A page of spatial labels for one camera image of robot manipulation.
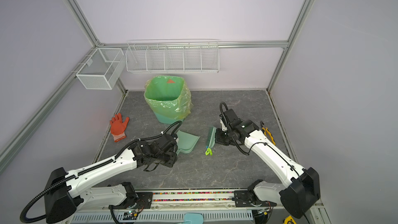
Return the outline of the mint green dustpan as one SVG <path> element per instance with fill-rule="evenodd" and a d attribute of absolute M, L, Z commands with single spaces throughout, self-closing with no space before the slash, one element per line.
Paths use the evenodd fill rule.
<path fill-rule="evenodd" d="M 200 139 L 199 136 L 195 136 L 189 133 L 185 133 L 182 131 L 177 132 L 178 141 L 177 141 L 177 154 L 180 153 L 189 154 L 193 151 L 194 147 L 196 146 L 198 140 Z"/>

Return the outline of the mint green hand brush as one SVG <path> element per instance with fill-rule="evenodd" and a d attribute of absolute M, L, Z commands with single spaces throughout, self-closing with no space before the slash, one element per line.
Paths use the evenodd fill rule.
<path fill-rule="evenodd" d="M 212 149 L 215 145 L 216 141 L 216 133 L 217 133 L 217 128 L 216 127 L 210 127 L 209 132 L 208 132 L 208 137 L 206 141 L 206 147 Z"/>

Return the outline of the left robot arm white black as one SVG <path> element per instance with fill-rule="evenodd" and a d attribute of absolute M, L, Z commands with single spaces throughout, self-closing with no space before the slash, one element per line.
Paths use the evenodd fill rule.
<path fill-rule="evenodd" d="M 87 200 L 83 194 L 91 187 L 120 173 L 151 164 L 171 168 L 177 158 L 178 136 L 160 134 L 127 143 L 118 153 L 85 168 L 66 172 L 54 170 L 44 190 L 21 211 L 20 221 L 25 224 L 45 220 L 48 224 L 61 222 L 72 216 Z"/>

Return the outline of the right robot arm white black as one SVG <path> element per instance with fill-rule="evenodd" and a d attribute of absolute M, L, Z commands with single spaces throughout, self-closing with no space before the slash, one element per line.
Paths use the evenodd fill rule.
<path fill-rule="evenodd" d="M 235 145 L 244 155 L 256 154 L 277 175 L 280 183 L 256 180 L 243 197 L 243 206 L 281 204 L 295 218 L 301 218 L 321 198 L 320 179 L 313 168 L 304 168 L 269 140 L 251 120 L 241 120 L 232 109 L 220 111 L 221 128 L 216 131 L 219 144 Z"/>

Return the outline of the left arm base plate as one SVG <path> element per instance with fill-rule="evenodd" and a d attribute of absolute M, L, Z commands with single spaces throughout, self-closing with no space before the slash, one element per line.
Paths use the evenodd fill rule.
<path fill-rule="evenodd" d="M 121 204 L 113 209 L 149 209 L 152 204 L 152 192 L 137 192 L 134 197 L 127 197 Z"/>

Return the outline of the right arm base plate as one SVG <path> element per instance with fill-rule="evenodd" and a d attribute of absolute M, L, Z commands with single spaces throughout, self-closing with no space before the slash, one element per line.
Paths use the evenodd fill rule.
<path fill-rule="evenodd" d="M 232 200 L 235 202 L 236 207 L 275 207 L 274 202 L 261 201 L 254 193 L 248 190 L 236 190 L 233 192 Z"/>

